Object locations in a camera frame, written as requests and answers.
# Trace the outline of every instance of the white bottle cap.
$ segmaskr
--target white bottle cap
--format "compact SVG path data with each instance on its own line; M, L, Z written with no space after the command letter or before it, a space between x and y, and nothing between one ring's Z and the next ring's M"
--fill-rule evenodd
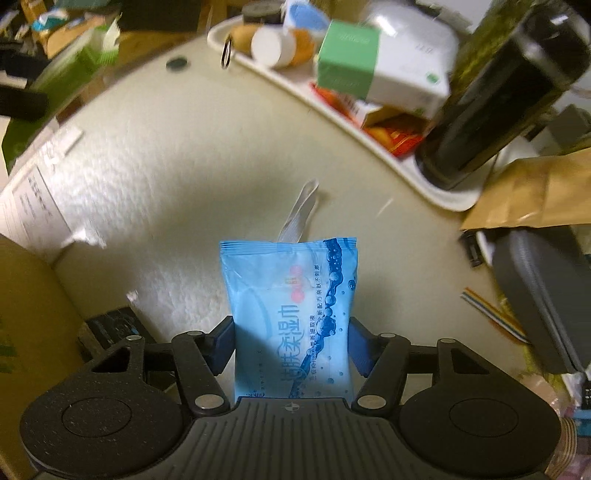
M252 37L252 58L272 69L285 67L296 54L295 47L296 38L281 27L261 27Z

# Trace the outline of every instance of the wet wipes package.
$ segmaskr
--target wet wipes package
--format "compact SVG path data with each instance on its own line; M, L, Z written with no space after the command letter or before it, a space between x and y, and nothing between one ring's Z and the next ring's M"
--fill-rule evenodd
M220 257L236 324L235 397L351 401L356 239L221 242Z

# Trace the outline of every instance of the metal screw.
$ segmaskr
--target metal screw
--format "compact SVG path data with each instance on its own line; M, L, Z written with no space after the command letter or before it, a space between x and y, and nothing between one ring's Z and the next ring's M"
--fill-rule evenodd
M223 405L223 398L219 395L201 395L195 399L195 405L204 410L211 410Z
M357 401L357 405L367 410L377 410L386 406L386 399L379 395L364 395Z

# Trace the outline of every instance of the dark thermos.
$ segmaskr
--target dark thermos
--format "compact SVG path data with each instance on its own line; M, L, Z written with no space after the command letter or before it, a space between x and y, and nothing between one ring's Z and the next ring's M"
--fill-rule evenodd
M449 190L545 112L589 67L572 11L556 0L531 9L416 153L422 174Z

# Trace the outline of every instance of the cardboard box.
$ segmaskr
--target cardboard box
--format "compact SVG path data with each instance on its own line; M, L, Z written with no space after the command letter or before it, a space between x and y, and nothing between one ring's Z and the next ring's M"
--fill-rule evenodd
M349 118L355 122L358 127L371 127L383 120L392 118L402 113L399 109L388 106L378 105L360 100L347 93L338 93L337 97L343 103L347 110Z
M39 395L83 365L82 319L53 270L0 235L0 468L9 480L34 474L19 435Z
M332 21L318 58L320 87L433 119L449 97L441 53L404 32Z

